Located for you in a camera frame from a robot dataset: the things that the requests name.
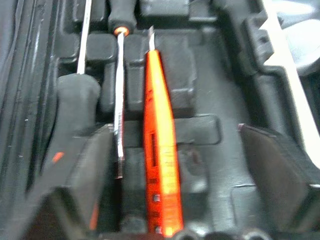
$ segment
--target flat screwdriver tip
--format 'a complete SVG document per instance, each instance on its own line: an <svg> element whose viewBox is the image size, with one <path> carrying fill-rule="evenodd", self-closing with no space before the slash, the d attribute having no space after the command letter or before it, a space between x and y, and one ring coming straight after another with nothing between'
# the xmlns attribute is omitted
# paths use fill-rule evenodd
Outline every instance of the flat screwdriver tip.
<svg viewBox="0 0 320 240"><path fill-rule="evenodd" d="M149 38L149 51L155 50L155 29L154 26L151 26L148 31Z"/></svg>

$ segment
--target tool case compartment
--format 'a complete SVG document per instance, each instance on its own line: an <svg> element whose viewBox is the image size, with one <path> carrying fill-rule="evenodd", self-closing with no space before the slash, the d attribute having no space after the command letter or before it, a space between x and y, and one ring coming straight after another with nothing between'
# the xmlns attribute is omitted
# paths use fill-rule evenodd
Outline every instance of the tool case compartment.
<svg viewBox="0 0 320 240"><path fill-rule="evenodd" d="M4 89L0 92L0 236L10 236L14 228L8 225L17 221L15 209L28 201L28 194L33 193L46 174L43 161L59 107L57 80L76 72L84 12L84 0L17 1L14 41L0 72L2 79L7 80L0 86ZM115 107L118 46L108 28L109 14L108 0L92 0L86 74L101 86L97 128L113 123ZM317 232L308 232L319 230L318 211L310 222L304 221L320 202L315 187L320 184L319 172L300 150L293 100L286 90L287 76L281 67L263 64L273 54L268 33L260 29L268 19L263 1L138 0L135 17L136 29L124 41L123 180L120 184L114 179L116 157L112 152L105 159L109 164L96 230L86 231L82 239L159 237L145 235L143 113L150 26L155 28L155 46L161 54L176 130L185 233L175 238L317 239ZM272 161L265 170L265 161L269 159L256 159L251 154L252 149L245 142L249 133L240 130L239 124L276 131L285 138L281 138L281 143L289 141L290 149L298 149L303 157L295 161L294 167L289 163L281 165L283 172L294 171L296 178L285 175L279 179L278 165ZM298 156L288 155L279 161ZM283 189L264 181L270 179L277 179L276 183L284 189L289 181L299 179L299 184L290 186L301 190L299 194L272 202L278 207L283 201L291 203L290 197L302 199L289 204L287 210L292 214L284 214L281 222L275 219L280 211L272 208L268 194L276 195ZM54 194L65 195L60 190ZM54 197L48 198L51 203ZM28 204L26 208L31 208L32 202ZM68 206L77 209L73 201ZM46 231L40 234L34 227L38 218L28 218L28 222L27 217L19 217L25 222L17 225L15 236L22 238L12 239L47 236ZM56 229L55 221L50 224ZM76 239L71 237L74 224L57 224L57 228L64 227L70 228L64 231L68 234L52 231L56 235L48 239ZM25 231L32 234L24 238Z"/></svg>

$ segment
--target black rubber grip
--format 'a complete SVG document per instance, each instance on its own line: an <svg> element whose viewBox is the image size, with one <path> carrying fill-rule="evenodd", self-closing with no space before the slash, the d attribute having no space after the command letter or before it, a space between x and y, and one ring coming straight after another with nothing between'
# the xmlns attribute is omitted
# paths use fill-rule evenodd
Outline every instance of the black rubber grip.
<svg viewBox="0 0 320 240"><path fill-rule="evenodd" d="M43 163L43 169L54 164L57 153L64 153L76 132L96 125L96 108L100 85L86 74L70 74L58 78L58 110L52 138Z"/></svg>
<svg viewBox="0 0 320 240"><path fill-rule="evenodd" d="M118 27L126 27L132 33L136 28L135 6L137 0L109 0L111 13L108 18L109 30L114 33Z"/></svg>

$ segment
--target voltage tester screwdriver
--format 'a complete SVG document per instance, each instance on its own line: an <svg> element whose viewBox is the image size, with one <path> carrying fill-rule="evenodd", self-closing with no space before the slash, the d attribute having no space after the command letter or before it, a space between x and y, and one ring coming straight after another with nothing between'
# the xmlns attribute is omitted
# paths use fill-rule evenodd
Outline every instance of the voltage tester screwdriver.
<svg viewBox="0 0 320 240"><path fill-rule="evenodd" d="M117 37L118 60L115 74L115 103L114 103L114 135L117 148L117 178L123 177L124 156L124 101L125 101L125 69L124 69L124 40L132 33L137 25L135 18L136 0L109 0L111 13L108 27Z"/></svg>
<svg viewBox="0 0 320 240"><path fill-rule="evenodd" d="M143 127L148 230L170 238L184 227L175 123L153 27L148 37Z"/></svg>
<svg viewBox="0 0 320 240"><path fill-rule="evenodd" d="M100 85L85 74L86 50L89 34L92 0L85 1L77 72L57 80L57 115L50 140L44 169L48 169L64 155L66 146L75 132L96 125L96 107Z"/></svg>

